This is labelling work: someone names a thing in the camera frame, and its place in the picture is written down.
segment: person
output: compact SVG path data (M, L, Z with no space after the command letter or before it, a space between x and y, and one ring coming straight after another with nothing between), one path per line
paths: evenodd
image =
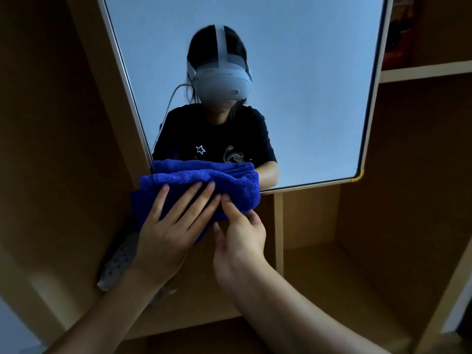
M226 233L214 225L216 279L274 353L387 353L309 302L268 264L263 254L266 231L254 211L243 215L225 194L210 200L214 183L186 211L201 187L190 187L159 220L168 193L168 186L162 187L141 229L131 267L46 353L114 352L150 299L180 269L219 203L230 224Z
M227 53L247 64L246 48L238 34L225 26ZM190 42L187 60L194 69L218 59L215 26L199 30ZM217 163L254 164L259 187L268 189L279 181L279 167L270 144L264 116L242 101L201 101L195 88L190 104L173 109L161 124L152 153L154 160L207 160Z

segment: left hand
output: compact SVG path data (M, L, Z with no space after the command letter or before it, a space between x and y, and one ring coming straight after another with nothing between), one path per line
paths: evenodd
M159 220L169 190L168 185L164 185L141 229L131 269L143 273L158 288L178 272L188 251L218 208L219 194L205 208L215 190L215 183L211 182L185 211L200 187L201 182L193 184L169 213Z

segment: white star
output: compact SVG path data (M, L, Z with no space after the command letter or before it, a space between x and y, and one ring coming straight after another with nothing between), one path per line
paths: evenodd
M203 148L202 145L196 146L195 148L197 148L197 153L200 153L200 154L202 154L202 155L204 154L205 149Z

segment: white vr headset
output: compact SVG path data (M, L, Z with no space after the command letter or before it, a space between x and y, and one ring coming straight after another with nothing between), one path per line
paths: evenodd
M187 59L187 73L198 98L209 101L242 101L251 90L252 76L245 60L228 54L224 26L215 25L218 63L202 65L195 70Z

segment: blue towel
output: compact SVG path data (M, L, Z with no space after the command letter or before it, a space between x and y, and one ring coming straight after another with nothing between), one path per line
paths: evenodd
M154 161L154 174L141 177L139 190L131 194L131 206L138 230L143 226L157 193L164 184L169 185L169 193L162 208L161 219L169 212L175 202L194 183L215 182L214 195L227 193L234 205L245 213L255 208L261 200L259 193L259 174L252 163L223 164L202 160L162 160ZM216 210L209 224L226 220L221 205ZM199 242L208 227L197 239Z

